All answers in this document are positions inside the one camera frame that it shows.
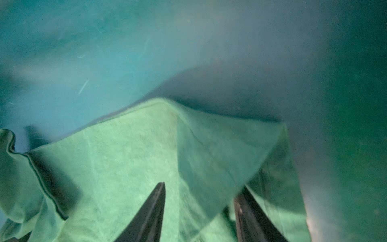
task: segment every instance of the blurry background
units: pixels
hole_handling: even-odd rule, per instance
[[[285,121],[314,242],[386,241],[386,66],[383,0],[0,1],[18,152],[155,96]]]

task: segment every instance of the white scratch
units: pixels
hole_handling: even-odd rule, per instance
[[[42,140],[49,140],[49,139],[45,139],[45,138],[34,138],[34,137],[32,137],[32,139],[42,139]]]
[[[139,57],[137,58],[137,60],[140,60],[143,56],[144,56],[144,54],[146,53],[146,51],[147,51],[147,49],[148,49],[148,44],[149,44],[149,41],[151,40],[151,36],[148,36],[147,38],[146,38],[146,41],[145,41],[145,43],[144,43],[144,47],[142,48],[142,52],[141,52],[141,54],[139,55]]]
[[[97,46],[98,50],[103,53],[101,47],[99,45],[96,45],[96,46]]]
[[[60,33],[59,38],[58,38],[58,41],[60,41],[60,40],[63,38],[63,36],[65,35],[67,29],[68,29],[68,25],[66,25],[66,27],[64,28],[64,30],[62,31],[62,33]]]
[[[88,82],[89,82],[89,80],[86,80],[86,82],[83,84],[82,88],[79,90],[78,96],[79,96],[80,93],[83,91],[83,89],[86,87],[86,85],[87,85]]]
[[[100,32],[101,34],[103,34],[103,33],[101,32],[101,30],[98,29],[97,26],[93,26],[93,27],[96,28],[96,29],[98,30],[98,32]]]

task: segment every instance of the teal surface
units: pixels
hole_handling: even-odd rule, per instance
[[[0,127],[25,152],[155,96],[284,121],[313,240],[385,241],[386,4],[1,1]]]

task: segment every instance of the green fabric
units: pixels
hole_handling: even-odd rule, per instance
[[[154,99],[28,154],[13,138],[0,132],[1,240],[112,242],[163,181],[161,241],[237,241],[222,211],[248,182],[290,242],[310,241],[283,123]]]

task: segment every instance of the green towel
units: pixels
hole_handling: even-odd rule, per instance
[[[247,184],[290,242],[309,242],[284,123],[153,99],[27,154],[0,130],[1,241],[112,242],[158,182],[161,241],[237,241],[223,212]]]

